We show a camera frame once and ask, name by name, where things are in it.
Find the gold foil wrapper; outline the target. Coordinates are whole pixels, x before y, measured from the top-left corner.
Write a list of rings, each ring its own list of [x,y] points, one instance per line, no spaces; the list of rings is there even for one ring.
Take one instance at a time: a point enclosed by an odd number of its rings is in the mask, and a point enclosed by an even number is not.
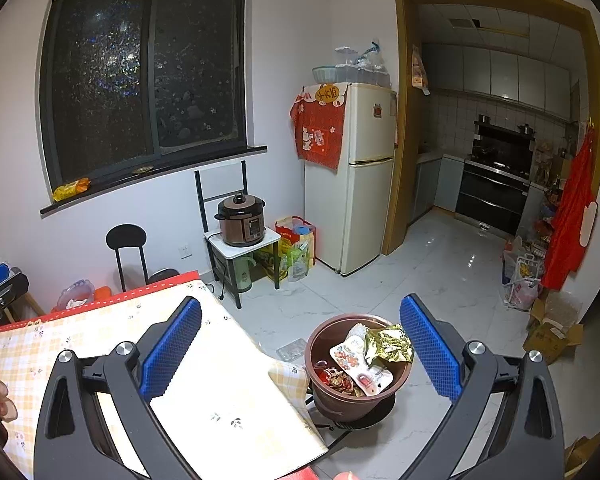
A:
[[[411,363],[414,348],[401,325],[369,328],[365,334],[364,358],[367,364],[377,360],[387,363]]]

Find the white red printed wrapper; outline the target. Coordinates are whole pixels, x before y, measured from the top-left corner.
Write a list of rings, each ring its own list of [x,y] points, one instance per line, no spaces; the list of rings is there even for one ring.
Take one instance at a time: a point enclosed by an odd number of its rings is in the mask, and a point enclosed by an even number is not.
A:
[[[343,342],[329,349],[329,355],[340,370],[349,375],[358,385],[364,396],[378,396],[387,390],[394,381],[394,373],[389,370],[390,364],[377,360],[370,365],[365,362],[365,334],[370,327],[363,323],[355,324],[347,333]]]

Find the brown red wrapper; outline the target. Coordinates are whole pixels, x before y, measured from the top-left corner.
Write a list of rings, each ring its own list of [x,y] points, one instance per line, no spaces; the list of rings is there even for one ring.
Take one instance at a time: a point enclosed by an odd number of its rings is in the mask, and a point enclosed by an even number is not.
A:
[[[313,365],[314,372],[317,374],[320,382],[329,389],[334,390],[344,396],[353,396],[362,398],[363,391],[345,372],[336,367],[331,367],[326,361],[317,361]]]

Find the brown round trash bin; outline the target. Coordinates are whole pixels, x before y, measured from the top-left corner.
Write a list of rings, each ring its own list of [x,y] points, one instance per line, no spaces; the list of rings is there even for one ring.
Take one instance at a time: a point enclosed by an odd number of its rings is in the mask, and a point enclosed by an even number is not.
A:
[[[334,422],[357,422],[404,386],[414,357],[399,324],[370,314],[330,318],[304,352],[316,408]]]

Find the yellow plaid floral tablecloth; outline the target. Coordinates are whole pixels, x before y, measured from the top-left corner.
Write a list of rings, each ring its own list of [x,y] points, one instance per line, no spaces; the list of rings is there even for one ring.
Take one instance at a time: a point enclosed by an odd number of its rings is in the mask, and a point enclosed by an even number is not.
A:
[[[326,445],[302,368],[196,274],[0,328],[0,479],[278,479]]]

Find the cardboard box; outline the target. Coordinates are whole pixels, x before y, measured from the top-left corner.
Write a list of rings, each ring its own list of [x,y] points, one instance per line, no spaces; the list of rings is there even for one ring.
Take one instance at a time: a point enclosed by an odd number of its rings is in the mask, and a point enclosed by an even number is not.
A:
[[[552,364],[568,348],[580,346],[584,335],[580,307],[570,292],[551,290],[545,298],[536,298],[529,311],[524,351],[539,351],[547,364]]]

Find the green kettle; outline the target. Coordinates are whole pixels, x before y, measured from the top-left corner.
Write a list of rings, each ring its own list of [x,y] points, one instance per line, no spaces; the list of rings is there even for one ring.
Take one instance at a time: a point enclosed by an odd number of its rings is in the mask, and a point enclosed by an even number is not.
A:
[[[238,292],[248,292],[251,288],[251,269],[256,265],[256,260],[250,255],[244,255],[233,260],[235,284]]]

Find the yellow snack packet on sill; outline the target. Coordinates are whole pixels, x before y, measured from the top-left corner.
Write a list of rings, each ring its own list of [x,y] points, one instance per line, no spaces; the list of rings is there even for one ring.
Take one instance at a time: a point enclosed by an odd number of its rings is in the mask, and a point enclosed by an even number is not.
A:
[[[54,189],[53,201],[55,203],[63,202],[64,200],[70,200],[70,198],[76,197],[82,193],[85,193],[91,186],[91,180],[89,178],[81,178],[69,183],[59,185]]]

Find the black white side rack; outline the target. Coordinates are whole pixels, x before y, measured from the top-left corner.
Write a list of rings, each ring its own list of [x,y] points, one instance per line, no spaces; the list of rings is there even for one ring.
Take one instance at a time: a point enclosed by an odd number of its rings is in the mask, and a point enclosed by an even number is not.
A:
[[[279,289],[280,241],[282,237],[265,225],[265,201],[249,193],[248,169],[245,159],[239,162],[240,185],[222,193],[206,194],[201,170],[194,171],[197,203],[200,212],[204,244],[211,272],[222,285],[220,299],[228,290],[236,308],[242,308],[238,285],[238,260],[250,257],[260,249],[270,248],[273,259],[274,288]]]

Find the brown electric pressure cooker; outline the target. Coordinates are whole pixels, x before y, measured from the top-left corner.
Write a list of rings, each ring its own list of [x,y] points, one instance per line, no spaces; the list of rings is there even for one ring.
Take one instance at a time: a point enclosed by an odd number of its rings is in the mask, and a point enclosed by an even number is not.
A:
[[[219,221],[223,242],[233,247],[260,243],[265,236],[264,207],[264,200],[244,192],[222,200],[214,218]]]

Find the white refrigerator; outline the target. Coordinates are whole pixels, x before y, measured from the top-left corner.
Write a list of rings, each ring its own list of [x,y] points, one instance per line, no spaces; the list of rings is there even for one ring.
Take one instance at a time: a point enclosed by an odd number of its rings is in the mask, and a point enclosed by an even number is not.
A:
[[[316,229],[316,258],[343,276],[380,254],[396,140],[396,94],[348,85],[338,169],[304,162],[304,218]]]

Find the red yellow shopping bags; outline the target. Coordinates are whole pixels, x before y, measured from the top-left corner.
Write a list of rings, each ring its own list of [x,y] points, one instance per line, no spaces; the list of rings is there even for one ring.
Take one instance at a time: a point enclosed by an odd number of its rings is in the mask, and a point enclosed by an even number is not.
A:
[[[273,246],[258,249],[254,258],[272,280],[303,280],[315,263],[315,226],[290,216],[277,220],[274,231],[280,235],[277,250]]]

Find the black oven stove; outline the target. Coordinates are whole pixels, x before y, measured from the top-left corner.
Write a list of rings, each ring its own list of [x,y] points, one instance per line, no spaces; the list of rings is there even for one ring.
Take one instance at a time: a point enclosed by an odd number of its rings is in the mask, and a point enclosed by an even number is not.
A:
[[[464,160],[455,213],[492,231],[518,230],[530,190],[535,131],[499,127],[481,115]]]

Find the red hanging apron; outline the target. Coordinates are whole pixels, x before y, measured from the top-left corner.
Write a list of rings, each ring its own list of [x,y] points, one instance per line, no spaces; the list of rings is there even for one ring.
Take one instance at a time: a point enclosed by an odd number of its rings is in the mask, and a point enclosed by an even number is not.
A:
[[[543,288],[559,290],[571,272],[576,272],[585,254],[580,231],[585,207],[594,200],[592,179],[596,131],[589,122],[580,151],[573,159],[562,198],[552,220],[553,234],[544,259]]]

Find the dark window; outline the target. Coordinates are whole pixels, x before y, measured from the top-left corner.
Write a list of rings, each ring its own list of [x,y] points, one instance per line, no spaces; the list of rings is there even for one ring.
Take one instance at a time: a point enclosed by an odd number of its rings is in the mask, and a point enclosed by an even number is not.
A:
[[[254,151],[247,0],[52,0],[40,114],[50,187],[97,194]]]

